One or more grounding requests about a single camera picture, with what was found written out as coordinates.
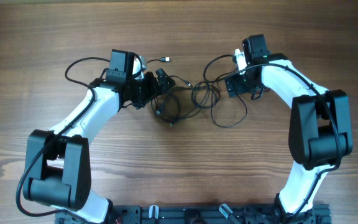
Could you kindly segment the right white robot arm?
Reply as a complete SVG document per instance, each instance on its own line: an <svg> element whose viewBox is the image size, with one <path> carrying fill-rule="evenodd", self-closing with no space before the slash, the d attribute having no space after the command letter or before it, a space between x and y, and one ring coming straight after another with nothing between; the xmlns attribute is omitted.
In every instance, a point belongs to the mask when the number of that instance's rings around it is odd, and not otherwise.
<svg viewBox="0 0 358 224"><path fill-rule="evenodd" d="M244 39L242 47L234 52L237 71L225 79L229 96L250 93L258 100L269 89L291 109L288 147L294 163L278 206L286 218L295 218L312 209L322 180L352 152L349 98L311 81L284 54L271 53L262 34Z"/></svg>

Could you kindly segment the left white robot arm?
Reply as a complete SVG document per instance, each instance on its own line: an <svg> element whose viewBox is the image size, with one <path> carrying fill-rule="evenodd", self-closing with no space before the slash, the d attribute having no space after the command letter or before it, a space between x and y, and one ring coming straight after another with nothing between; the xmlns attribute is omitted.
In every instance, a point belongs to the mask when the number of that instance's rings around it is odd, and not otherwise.
<svg viewBox="0 0 358 224"><path fill-rule="evenodd" d="M122 222L112 201L91 189L90 144L121 109L143 108L175 81L161 68L147 71L145 59L134 52L112 50L107 63L98 78L83 84L85 98L63 121L29 135L16 190L24 215L56 215L59 223Z"/></svg>

